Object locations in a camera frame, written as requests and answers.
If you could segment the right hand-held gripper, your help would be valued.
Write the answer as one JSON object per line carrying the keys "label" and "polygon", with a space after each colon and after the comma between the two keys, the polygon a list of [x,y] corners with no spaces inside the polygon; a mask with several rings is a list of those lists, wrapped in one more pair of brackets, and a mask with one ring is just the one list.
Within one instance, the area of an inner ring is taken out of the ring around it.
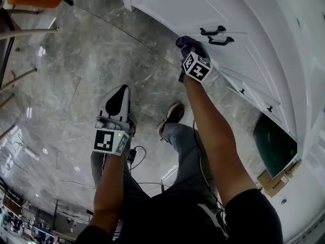
{"label": "right hand-held gripper", "polygon": [[209,55],[203,52],[189,51],[183,54],[179,82],[183,83],[185,76],[202,83],[212,71]]}

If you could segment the dark blue cloth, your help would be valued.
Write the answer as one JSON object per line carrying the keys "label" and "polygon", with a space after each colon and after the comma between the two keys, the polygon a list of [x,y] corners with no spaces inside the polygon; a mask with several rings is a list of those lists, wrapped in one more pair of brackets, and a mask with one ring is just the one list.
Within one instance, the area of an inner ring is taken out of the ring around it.
{"label": "dark blue cloth", "polygon": [[179,37],[176,40],[176,46],[181,49],[181,54],[184,59],[186,59],[191,52],[194,52],[204,59],[210,59],[202,43],[189,36]]}

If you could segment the white cabinet door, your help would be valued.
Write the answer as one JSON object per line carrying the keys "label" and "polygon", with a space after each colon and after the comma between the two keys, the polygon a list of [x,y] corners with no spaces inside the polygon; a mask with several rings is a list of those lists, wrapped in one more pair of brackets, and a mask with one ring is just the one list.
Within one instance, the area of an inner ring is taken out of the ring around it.
{"label": "white cabinet door", "polygon": [[243,23],[237,11],[240,0],[131,0],[179,36],[215,32],[219,26],[228,33],[242,33]]}
{"label": "white cabinet door", "polygon": [[227,37],[232,37],[234,42],[226,46],[209,44],[208,36],[202,36],[200,33],[188,36],[203,44],[210,58],[218,64],[220,71],[245,82],[255,92],[281,103],[278,93],[274,92],[272,86],[268,84],[265,70],[258,63],[258,56],[245,33],[223,32],[211,36],[214,40],[221,42]]}

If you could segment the person's left forearm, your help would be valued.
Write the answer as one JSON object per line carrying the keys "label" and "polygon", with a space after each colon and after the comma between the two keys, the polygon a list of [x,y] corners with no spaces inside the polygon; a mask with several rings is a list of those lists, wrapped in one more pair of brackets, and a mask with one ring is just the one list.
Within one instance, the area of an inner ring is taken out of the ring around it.
{"label": "person's left forearm", "polygon": [[115,233],[123,203],[123,155],[108,155],[100,182],[94,196],[94,212],[91,226],[105,230],[110,236]]}

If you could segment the person's right forearm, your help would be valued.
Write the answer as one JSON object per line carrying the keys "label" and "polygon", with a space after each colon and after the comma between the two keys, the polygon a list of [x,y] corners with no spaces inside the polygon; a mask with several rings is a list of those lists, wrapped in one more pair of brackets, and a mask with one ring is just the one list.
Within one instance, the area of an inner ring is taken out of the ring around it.
{"label": "person's right forearm", "polygon": [[237,195],[256,186],[238,156],[229,123],[203,86],[187,75],[183,83],[221,201],[227,205]]}

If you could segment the white drawer with black knob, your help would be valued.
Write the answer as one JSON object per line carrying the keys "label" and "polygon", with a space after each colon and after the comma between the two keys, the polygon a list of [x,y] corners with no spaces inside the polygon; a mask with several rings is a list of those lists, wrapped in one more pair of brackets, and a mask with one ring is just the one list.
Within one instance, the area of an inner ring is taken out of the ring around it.
{"label": "white drawer with black knob", "polygon": [[[253,93],[253,96],[256,97],[256,99],[262,104],[264,109],[264,112],[262,113],[271,119],[274,123],[276,123],[283,131],[285,131],[292,139],[296,141],[296,135],[291,132],[286,122],[284,112],[281,109],[281,103],[265,96],[264,94]],[[272,112],[269,112],[267,110],[267,108],[270,106],[273,107]]]}
{"label": "white drawer with black knob", "polygon": [[[244,83],[235,83],[235,82],[230,82],[230,85],[227,86],[228,89],[233,91],[234,93],[238,94],[240,97],[245,99],[247,102],[252,104],[254,107],[256,107],[258,110],[261,112],[264,112],[262,104],[256,99],[256,97],[253,96],[251,90],[246,86]],[[245,89],[245,94],[241,94],[239,91],[241,89]]]}

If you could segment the white vanity cabinet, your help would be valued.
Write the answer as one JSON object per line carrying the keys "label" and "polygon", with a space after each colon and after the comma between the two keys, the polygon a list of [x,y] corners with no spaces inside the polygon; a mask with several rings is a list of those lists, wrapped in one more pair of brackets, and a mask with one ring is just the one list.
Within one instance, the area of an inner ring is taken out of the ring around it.
{"label": "white vanity cabinet", "polygon": [[[137,9],[123,0],[128,10]],[[297,155],[325,166],[325,0],[240,0],[244,31],[296,135]],[[229,81],[244,83],[214,67]]]}

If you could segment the person's left shoe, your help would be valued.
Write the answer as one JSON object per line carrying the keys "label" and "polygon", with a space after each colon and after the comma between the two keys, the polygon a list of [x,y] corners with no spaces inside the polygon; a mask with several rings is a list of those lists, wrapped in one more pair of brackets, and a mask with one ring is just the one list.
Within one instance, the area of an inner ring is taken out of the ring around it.
{"label": "person's left shoe", "polygon": [[128,116],[127,116],[127,123],[129,124],[129,131],[128,131],[128,134],[131,136],[131,137],[134,137],[135,136],[135,133],[136,133],[136,129],[137,129],[137,121],[136,119],[134,118],[133,114],[132,113],[129,113]]}

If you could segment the person's shoe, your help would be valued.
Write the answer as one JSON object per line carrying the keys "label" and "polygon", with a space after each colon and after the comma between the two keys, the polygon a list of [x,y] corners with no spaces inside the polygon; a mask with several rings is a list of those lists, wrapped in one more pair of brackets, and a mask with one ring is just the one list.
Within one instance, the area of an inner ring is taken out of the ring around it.
{"label": "person's shoe", "polygon": [[182,103],[175,103],[169,108],[168,113],[157,127],[157,132],[161,140],[163,139],[163,131],[166,124],[179,123],[184,116],[184,111],[185,106]]}
{"label": "person's shoe", "polygon": [[128,116],[127,116],[127,123],[129,124],[129,131],[128,131],[128,134],[131,136],[131,137],[134,137],[135,136],[135,133],[136,133],[136,129],[137,129],[137,121],[136,119],[134,118],[133,114],[132,113],[129,113]]}

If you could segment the person's right shoe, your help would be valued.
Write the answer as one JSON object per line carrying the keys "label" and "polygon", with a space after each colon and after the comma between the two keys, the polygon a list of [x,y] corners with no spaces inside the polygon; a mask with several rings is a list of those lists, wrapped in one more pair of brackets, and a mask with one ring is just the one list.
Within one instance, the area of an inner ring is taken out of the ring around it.
{"label": "person's right shoe", "polygon": [[182,103],[175,103],[169,108],[168,113],[157,127],[157,132],[161,140],[163,139],[163,131],[166,124],[179,123],[184,116],[184,111],[185,106]]}

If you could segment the black battery pack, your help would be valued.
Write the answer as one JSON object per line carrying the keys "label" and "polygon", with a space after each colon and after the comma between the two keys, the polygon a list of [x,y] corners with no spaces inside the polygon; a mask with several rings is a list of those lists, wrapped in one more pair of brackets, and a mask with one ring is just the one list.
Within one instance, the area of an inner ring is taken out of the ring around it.
{"label": "black battery pack", "polygon": [[135,160],[136,154],[137,154],[136,148],[131,149],[127,157],[127,162],[132,164]]}

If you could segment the person's grey trousers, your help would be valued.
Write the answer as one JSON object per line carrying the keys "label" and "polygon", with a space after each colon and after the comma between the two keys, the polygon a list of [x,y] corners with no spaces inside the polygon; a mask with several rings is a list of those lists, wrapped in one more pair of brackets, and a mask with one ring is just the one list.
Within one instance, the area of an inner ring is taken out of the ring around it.
{"label": "person's grey trousers", "polygon": [[178,172],[173,185],[162,194],[150,198],[124,166],[124,197],[122,209],[132,209],[145,201],[201,203],[216,209],[217,189],[198,131],[176,123],[166,124],[163,139],[178,153]]}

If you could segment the wooden chair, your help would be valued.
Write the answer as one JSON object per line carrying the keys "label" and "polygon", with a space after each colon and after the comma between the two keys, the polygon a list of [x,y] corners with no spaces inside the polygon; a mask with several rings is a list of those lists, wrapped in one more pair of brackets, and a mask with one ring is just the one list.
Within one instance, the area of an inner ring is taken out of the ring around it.
{"label": "wooden chair", "polygon": [[14,48],[16,38],[29,35],[43,35],[43,34],[54,34],[58,32],[58,28],[55,29],[21,29],[20,26],[11,17],[12,14],[29,14],[38,15],[40,11],[30,11],[21,9],[4,9],[0,8],[0,94],[8,90],[16,83],[22,81],[33,73],[38,71],[37,68],[15,77],[13,80],[4,84],[3,80],[5,77],[5,71],[7,63]]}

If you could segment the person's black shirt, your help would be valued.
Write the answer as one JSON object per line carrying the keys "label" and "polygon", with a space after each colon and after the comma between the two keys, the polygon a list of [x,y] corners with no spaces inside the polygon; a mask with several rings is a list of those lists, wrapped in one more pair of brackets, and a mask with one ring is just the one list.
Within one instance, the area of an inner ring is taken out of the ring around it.
{"label": "person's black shirt", "polygon": [[257,189],[225,206],[227,230],[196,192],[165,191],[131,207],[117,239],[87,226],[74,244],[283,244],[279,216]]}

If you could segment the cluttered storage shelf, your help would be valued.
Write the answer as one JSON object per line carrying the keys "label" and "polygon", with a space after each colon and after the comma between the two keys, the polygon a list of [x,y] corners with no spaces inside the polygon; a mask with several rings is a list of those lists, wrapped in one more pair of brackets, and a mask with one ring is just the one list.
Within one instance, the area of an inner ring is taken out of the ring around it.
{"label": "cluttered storage shelf", "polygon": [[0,243],[72,244],[92,215],[58,199],[52,212],[42,210],[0,178]]}

